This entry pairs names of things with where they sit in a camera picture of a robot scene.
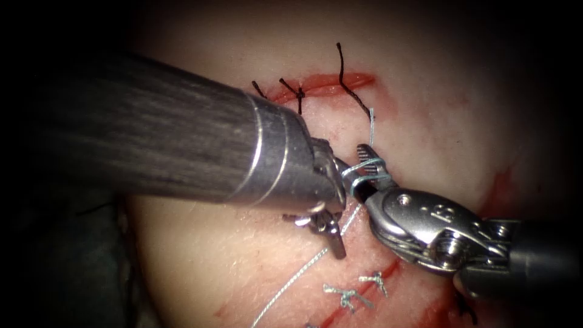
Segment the gray cloth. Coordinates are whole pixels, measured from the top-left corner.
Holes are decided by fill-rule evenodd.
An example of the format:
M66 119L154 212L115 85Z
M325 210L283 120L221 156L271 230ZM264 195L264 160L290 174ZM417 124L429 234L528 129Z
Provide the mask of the gray cloth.
M10 315L19 326L160 327L112 193L39 183L9 206Z

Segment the black suture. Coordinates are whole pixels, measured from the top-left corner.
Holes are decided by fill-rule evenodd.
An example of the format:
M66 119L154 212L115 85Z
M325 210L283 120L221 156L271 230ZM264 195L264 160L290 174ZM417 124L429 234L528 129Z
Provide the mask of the black suture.
M97 205L95 207L92 207L92 208L90 208L88 210L84 210L84 211L81 211L81 212L77 212L77 213L75 213L75 216L84 216L84 215L87 215L87 214L96 212L96 211L98 211L98 210L100 210L100 209L102 209L104 207L113 206L113 204L114 204L113 202L103 203L103 204Z
M467 312L470 317L472 317L472 325L477 326L478 316L476 315L476 312L469 306L466 299L457 290L455 291L455 300L457 301L457 308L460 310L460 316Z
M263 98L267 99L267 97L263 94L263 92L261 92L261 89L257 85L257 82L251 81L251 84L253 85L253 87L255 88L255 90L257 90L257 92L259 93L260 96L262 96Z
M296 92L289 84L285 82L283 78L279 79L279 82L283 84L289 91L292 91L296 98L298 99L298 114L302 115L302 98L305 97L304 91L302 91L302 87L299 87L298 91Z
M336 47L338 48L338 53L340 54L340 75L338 76L338 81L340 82L340 86L349 94L363 109L366 116L369 118L370 121L370 111L369 109L363 104L363 101L352 91L350 90L346 84L344 84L344 57L342 56L342 48L340 47L340 42L336 43Z

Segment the cut suture end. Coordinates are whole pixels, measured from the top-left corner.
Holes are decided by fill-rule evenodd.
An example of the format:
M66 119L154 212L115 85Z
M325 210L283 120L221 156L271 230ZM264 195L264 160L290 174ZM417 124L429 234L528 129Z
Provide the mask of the cut suture end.
M251 81L251 84L253 85L253 87L255 88L255 90L257 91L257 93L259 93L259 95L265 99L267 99L267 97L263 94L263 92L261 92L261 89L259 88L259 86L257 85L257 82L255 81Z

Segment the sutured incision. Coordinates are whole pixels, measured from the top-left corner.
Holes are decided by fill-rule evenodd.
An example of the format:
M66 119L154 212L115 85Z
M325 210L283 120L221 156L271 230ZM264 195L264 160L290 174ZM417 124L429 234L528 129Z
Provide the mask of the sutured incision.
M356 100L358 106L360 106L360 108L364 111L364 113L366 114L370 121L369 108L364 105L363 101L360 100L360 97L356 93L354 93L354 91L350 90L350 88L346 84L344 84L344 56L342 55L342 48L340 46L340 42L336 43L336 47L338 48L338 53L340 54L340 73L338 75L338 82L340 86L344 89L344 91L346 91L347 94L354 98L354 100ZM296 99L298 99L298 114L302 115L302 98L305 98L305 93L302 90L302 87L299 87L298 91L295 91L289 84L287 84L287 82L285 82L283 78L280 78L279 82L283 84L289 91L291 91L296 96ZM253 85L253 87L260 96L262 96L265 99L268 99L265 96L265 94L261 91L261 88L259 88L259 85L257 85L257 82L251 81L251 84Z

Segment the blood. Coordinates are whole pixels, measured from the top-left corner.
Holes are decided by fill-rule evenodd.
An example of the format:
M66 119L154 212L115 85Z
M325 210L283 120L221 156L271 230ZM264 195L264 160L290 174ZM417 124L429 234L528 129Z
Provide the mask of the blood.
M390 276L396 275L397 273L399 273L400 271L398 270L399 268L399 264L401 263L400 260L395 260L393 263L391 263L390 266L388 266L387 268L385 268L382 271L381 277L383 279L386 279ZM376 287L376 284L374 282L368 282L366 284L364 284L357 292L359 295L364 295L364 293L366 293L371 287ZM330 314L320 325L318 325L318 327L320 328L327 328L329 327L331 324L333 324L336 320L340 319L342 316L344 316L345 314L352 315L350 312L350 310L345 309L343 307L338 307L336 310L334 310L334 312L332 312L332 314Z
M508 165L506 170L496 173L492 187L486 193L486 199L478 211L480 216L512 216L516 214L513 203L515 203L518 188L512 181L512 175L513 165Z

